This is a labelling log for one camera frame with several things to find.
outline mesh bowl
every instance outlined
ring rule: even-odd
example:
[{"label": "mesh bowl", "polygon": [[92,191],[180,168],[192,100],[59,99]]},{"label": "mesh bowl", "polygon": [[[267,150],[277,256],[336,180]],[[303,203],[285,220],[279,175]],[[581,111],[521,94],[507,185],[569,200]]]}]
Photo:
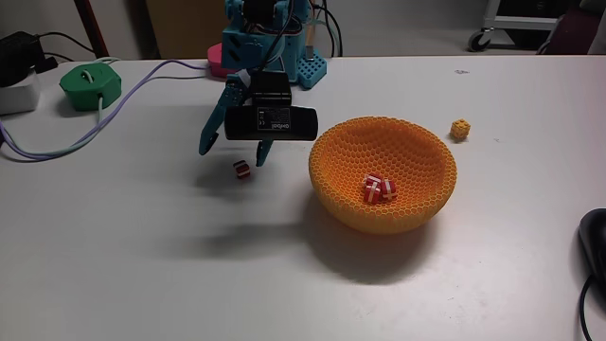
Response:
[{"label": "mesh bowl", "polygon": [[[364,202],[362,181],[375,172],[393,180],[398,196]],[[456,164],[430,131],[405,120],[360,117],[323,133],[310,154],[310,178],[326,209],[365,233],[395,234],[429,221],[456,183]]]}]

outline black mouse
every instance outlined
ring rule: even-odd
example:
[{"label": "black mouse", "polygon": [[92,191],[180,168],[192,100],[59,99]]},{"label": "black mouse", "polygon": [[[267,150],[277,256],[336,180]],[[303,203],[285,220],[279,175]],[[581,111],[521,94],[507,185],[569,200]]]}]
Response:
[{"label": "black mouse", "polygon": [[597,208],[580,220],[580,241],[594,278],[606,293],[606,208]]}]

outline cart wheel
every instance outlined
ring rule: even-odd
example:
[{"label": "cart wheel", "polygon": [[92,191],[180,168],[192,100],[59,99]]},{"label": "cart wheel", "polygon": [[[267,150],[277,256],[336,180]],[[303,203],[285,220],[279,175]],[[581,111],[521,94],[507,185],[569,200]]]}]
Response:
[{"label": "cart wheel", "polygon": [[477,31],[474,34],[472,34],[472,36],[470,37],[470,40],[467,42],[467,45],[469,46],[469,49],[471,52],[481,52],[481,51],[484,51],[486,49],[486,47],[489,46],[490,39],[488,39],[483,44],[480,44],[480,40],[482,40],[482,37],[484,37],[484,35],[486,33],[487,32],[481,30],[481,31]]}]

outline green object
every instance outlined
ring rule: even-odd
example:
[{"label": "green object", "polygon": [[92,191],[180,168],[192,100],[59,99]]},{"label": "green object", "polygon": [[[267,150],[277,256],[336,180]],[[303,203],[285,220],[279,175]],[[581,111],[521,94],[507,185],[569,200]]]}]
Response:
[{"label": "green object", "polygon": [[[86,72],[93,82],[88,80]],[[105,109],[122,94],[122,79],[105,63],[76,66],[61,78],[59,85],[77,111],[97,110],[99,98],[103,98]]]}]

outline block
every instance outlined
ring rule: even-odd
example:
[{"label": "block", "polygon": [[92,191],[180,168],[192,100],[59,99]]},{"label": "block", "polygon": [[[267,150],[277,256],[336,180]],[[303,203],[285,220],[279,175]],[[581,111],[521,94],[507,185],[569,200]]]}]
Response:
[{"label": "block", "polygon": [[236,162],[234,164],[234,169],[236,170],[236,175],[239,179],[250,176],[250,167],[244,160]]},{"label": "block", "polygon": [[463,118],[456,120],[451,127],[451,136],[456,139],[463,139],[470,134],[471,127],[472,125]]},{"label": "block", "polygon": [[381,198],[381,187],[379,183],[373,183],[372,186],[366,186],[364,194],[364,202],[369,204],[377,204]]},{"label": "block", "polygon": [[396,184],[389,179],[384,179],[381,182],[381,196],[383,199],[392,200],[395,199],[397,195]]},{"label": "block", "polygon": [[365,175],[364,181],[362,182],[362,188],[366,189],[366,186],[372,186],[374,183],[380,184],[383,180],[383,177],[378,173],[372,172],[370,174]]}]

